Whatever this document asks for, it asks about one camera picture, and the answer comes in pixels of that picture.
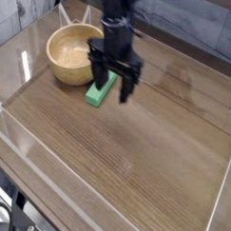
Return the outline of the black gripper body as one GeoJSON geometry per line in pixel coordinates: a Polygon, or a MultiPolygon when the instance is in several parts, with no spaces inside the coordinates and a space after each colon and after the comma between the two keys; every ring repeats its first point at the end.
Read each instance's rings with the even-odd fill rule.
{"type": "Polygon", "coordinates": [[[103,38],[89,38],[88,59],[100,60],[108,71],[122,76],[130,73],[139,84],[143,59],[133,48],[133,29],[128,18],[102,17],[103,38]]]}

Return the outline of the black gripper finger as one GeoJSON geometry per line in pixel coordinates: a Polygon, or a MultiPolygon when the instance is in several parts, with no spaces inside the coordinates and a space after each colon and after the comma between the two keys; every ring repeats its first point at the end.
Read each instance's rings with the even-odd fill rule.
{"type": "Polygon", "coordinates": [[[119,101],[124,104],[127,100],[128,95],[132,94],[135,87],[135,76],[133,74],[127,73],[122,76],[122,88],[119,96],[119,101]]]}
{"type": "Polygon", "coordinates": [[[91,59],[91,67],[95,86],[98,90],[101,90],[108,81],[108,69],[103,62],[95,58],[91,59]]]}

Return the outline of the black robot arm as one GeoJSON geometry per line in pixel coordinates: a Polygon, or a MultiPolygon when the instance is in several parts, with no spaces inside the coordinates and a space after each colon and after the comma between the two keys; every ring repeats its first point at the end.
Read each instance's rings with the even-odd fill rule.
{"type": "Polygon", "coordinates": [[[122,78],[119,95],[121,104],[127,101],[139,84],[144,61],[133,47],[134,8],[138,0],[102,0],[103,37],[89,37],[89,53],[94,83],[102,90],[111,70],[122,78]]]}

